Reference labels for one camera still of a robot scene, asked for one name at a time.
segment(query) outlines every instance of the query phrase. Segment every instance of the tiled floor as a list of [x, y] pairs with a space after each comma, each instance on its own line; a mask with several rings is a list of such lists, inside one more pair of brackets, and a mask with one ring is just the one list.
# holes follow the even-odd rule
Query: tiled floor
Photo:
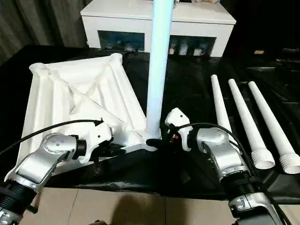
[[[300, 225], [300, 205], [283, 206]], [[158, 195], [45, 188], [39, 212], [26, 212], [21, 225], [231, 225], [227, 202], [164, 198]]]

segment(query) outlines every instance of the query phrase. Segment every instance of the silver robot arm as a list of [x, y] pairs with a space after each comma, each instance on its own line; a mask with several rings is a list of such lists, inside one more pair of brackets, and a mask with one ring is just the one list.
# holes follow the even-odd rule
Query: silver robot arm
[[[188, 124], [189, 119], [175, 108], [168, 114], [165, 123], [178, 127]], [[237, 219], [235, 224], [283, 225], [268, 197], [253, 182], [254, 177], [240, 152], [231, 145], [228, 133], [216, 127], [199, 130], [185, 127], [178, 133], [183, 150], [196, 148], [207, 155], [227, 194], [228, 206]]]
[[92, 151], [104, 142], [112, 141], [112, 133], [105, 123], [94, 127], [85, 140], [76, 135], [53, 133], [47, 135], [39, 148], [15, 167], [0, 187], [0, 225], [17, 225], [34, 197], [41, 192], [59, 162], [91, 157]]

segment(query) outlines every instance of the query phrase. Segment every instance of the gray curtain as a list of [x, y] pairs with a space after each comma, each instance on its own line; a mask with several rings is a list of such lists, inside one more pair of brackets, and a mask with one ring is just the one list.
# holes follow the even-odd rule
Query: gray curtain
[[80, 11], [91, 0], [0, 0], [0, 65], [25, 45], [85, 47]]

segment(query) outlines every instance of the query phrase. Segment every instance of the tapered white tube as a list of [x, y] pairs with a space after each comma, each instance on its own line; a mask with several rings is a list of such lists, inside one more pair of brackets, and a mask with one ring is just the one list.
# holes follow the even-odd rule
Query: tapered white tube
[[295, 153], [257, 85], [253, 81], [249, 82], [248, 85], [280, 154], [280, 163], [284, 172], [289, 174], [300, 173], [300, 157]]
[[147, 138], [160, 138], [159, 124], [173, 5], [174, 0], [154, 0], [145, 130]]
[[272, 168], [275, 165], [274, 158], [271, 152], [267, 150], [238, 86], [236, 85], [234, 79], [230, 79], [228, 83], [246, 131], [248, 141], [250, 143], [252, 150], [251, 157], [254, 166], [257, 169]]
[[[217, 77], [217, 75], [212, 75], [210, 78], [211, 78], [212, 92], [214, 95], [217, 123], [218, 123], [218, 125], [231, 131], [231, 126], [230, 126], [228, 115], [226, 112], [226, 108], [225, 108], [221, 88], [219, 85], [218, 77]], [[229, 136], [229, 140], [236, 143], [236, 141], [231, 136]]]

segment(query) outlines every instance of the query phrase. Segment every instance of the black tablecloth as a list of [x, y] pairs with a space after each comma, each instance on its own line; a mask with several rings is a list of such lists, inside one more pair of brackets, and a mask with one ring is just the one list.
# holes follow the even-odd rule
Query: black tablecloth
[[[29, 65], [110, 55], [117, 51], [27, 46], [0, 67], [1, 148], [21, 137], [32, 74]], [[123, 67], [144, 112], [147, 104], [149, 54], [124, 53]], [[264, 59], [227, 59], [169, 56], [162, 110], [163, 120], [173, 108], [180, 108], [191, 122], [216, 123], [210, 76], [217, 74], [232, 131], [250, 153], [249, 144], [227, 81], [234, 78], [253, 115], [261, 135], [272, 152], [276, 167], [259, 171], [278, 203], [300, 203], [300, 175], [283, 173], [278, 152], [262, 119], [247, 82], [253, 80], [265, 96], [296, 153], [300, 154], [300, 70]], [[18, 147], [0, 158], [1, 177], [15, 165]], [[156, 152], [138, 150], [94, 165], [66, 172], [50, 179], [49, 187], [87, 188], [110, 191], [138, 191], [165, 196], [226, 199], [210, 166], [198, 152]]]

